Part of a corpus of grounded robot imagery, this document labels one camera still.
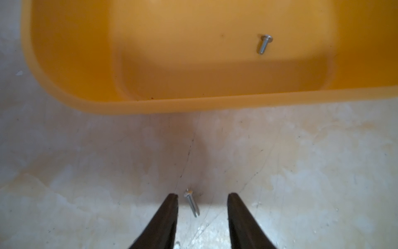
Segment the silver screw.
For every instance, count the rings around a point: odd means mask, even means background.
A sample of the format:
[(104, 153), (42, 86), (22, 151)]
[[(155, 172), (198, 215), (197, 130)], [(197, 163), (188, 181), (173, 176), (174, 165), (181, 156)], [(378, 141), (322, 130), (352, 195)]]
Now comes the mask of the silver screw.
[(194, 215), (195, 218), (200, 216), (200, 209), (197, 205), (197, 202), (195, 201), (194, 197), (193, 197), (193, 191), (190, 189), (186, 189), (184, 192), (184, 197), (186, 198), (192, 213)]
[(268, 44), (273, 41), (273, 37), (270, 36), (270, 35), (262, 35), (261, 36), (261, 40), (262, 40), (262, 43), (261, 43), (261, 46), (258, 49), (258, 54), (259, 55), (263, 55), (264, 54)]

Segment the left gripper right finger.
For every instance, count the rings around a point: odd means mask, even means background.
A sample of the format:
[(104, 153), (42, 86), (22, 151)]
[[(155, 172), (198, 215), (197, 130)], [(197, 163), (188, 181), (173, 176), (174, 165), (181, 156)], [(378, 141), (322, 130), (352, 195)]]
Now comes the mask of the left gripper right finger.
[(231, 248), (276, 249), (237, 193), (227, 201)]

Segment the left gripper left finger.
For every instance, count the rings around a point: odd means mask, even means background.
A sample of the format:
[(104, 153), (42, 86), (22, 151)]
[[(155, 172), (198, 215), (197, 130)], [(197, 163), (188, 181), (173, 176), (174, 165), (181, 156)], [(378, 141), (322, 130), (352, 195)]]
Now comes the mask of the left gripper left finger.
[(169, 194), (130, 249), (173, 249), (178, 219), (178, 196)]

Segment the yellow plastic storage box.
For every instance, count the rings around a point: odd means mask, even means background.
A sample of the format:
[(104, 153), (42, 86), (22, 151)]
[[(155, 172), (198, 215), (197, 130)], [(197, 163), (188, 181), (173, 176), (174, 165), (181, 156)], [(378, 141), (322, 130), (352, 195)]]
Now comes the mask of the yellow plastic storage box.
[(97, 114), (398, 95), (397, 1), (23, 1), (21, 42), (49, 94)]

